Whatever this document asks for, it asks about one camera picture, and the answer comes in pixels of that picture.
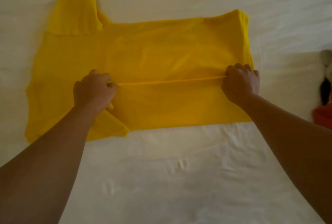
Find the orange fabric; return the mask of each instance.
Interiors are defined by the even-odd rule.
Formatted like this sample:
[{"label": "orange fabric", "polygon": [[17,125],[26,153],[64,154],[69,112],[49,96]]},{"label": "orange fabric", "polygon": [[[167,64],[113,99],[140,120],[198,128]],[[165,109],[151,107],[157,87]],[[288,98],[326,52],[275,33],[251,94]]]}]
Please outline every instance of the orange fabric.
[{"label": "orange fabric", "polygon": [[73,107],[72,89],[91,69],[119,86],[87,140],[129,130],[250,121],[220,89],[225,69],[253,67],[248,17],[114,24],[96,0],[58,0],[27,88],[26,137],[33,142]]}]

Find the bedsheet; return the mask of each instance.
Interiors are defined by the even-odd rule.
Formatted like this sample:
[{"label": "bedsheet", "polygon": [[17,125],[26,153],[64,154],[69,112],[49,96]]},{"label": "bedsheet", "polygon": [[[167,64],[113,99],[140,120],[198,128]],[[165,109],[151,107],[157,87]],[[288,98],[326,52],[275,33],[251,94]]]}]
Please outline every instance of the bedsheet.
[{"label": "bedsheet", "polygon": [[[0,0],[0,165],[27,146],[32,60],[56,0]],[[98,0],[114,22],[216,16],[240,8],[261,94],[305,119],[319,104],[318,52],[332,0]],[[60,223],[323,223],[252,123],[130,132],[86,144]]]}]

